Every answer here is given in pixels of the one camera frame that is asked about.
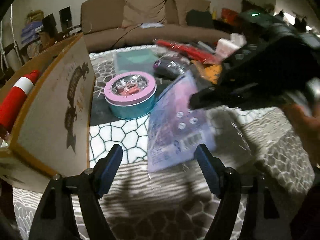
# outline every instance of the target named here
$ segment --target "black speaker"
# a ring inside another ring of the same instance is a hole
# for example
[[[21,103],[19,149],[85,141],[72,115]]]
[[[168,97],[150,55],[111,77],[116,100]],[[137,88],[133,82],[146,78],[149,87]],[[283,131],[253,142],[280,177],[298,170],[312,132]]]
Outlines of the black speaker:
[[[62,31],[65,32],[67,30],[67,28],[72,27],[70,6],[61,9],[59,11],[59,14],[60,14],[60,22],[61,22]]]
[[[47,32],[50,38],[54,38],[58,33],[56,28],[56,20],[54,19],[53,14],[49,14],[47,17],[42,19],[43,29]]]

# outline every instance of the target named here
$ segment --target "blue gripper pad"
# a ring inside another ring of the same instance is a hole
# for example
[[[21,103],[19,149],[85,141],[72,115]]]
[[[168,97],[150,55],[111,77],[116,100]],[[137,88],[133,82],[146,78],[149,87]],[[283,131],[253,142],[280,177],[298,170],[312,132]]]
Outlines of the blue gripper pad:
[[[219,158],[212,156],[205,144],[198,145],[195,151],[195,158],[199,163],[211,193],[220,197],[221,188],[223,187],[223,174],[226,167]]]
[[[105,158],[98,160],[93,168],[94,189],[99,199],[109,192],[112,181],[118,171],[122,161],[122,147],[118,144],[113,145]]]

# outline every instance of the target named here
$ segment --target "cardboard box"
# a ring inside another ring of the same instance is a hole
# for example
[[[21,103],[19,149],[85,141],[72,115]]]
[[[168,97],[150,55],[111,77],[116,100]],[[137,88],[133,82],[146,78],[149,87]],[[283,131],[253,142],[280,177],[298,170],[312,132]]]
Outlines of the cardboard box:
[[[37,192],[54,174],[73,176],[89,167],[95,75],[82,34],[28,61],[0,90],[0,102],[21,76],[46,65],[20,110],[9,145],[0,148],[0,177]]]

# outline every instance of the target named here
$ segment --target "red bottle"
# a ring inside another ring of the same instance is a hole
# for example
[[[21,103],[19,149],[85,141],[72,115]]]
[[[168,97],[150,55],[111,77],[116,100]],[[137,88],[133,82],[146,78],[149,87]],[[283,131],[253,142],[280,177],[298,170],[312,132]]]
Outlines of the red bottle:
[[[21,77],[0,105],[0,137],[3,140],[8,140],[8,133],[11,133],[19,111],[39,76],[40,71],[34,70]]]

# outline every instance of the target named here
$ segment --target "barcode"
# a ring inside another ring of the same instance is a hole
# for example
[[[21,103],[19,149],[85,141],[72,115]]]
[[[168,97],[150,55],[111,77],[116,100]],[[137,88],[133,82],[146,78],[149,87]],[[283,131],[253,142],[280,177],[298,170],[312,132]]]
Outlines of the barcode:
[[[202,133],[189,135],[186,139],[183,140],[183,146],[186,149],[190,149],[195,146],[198,146],[200,143],[203,143]]]

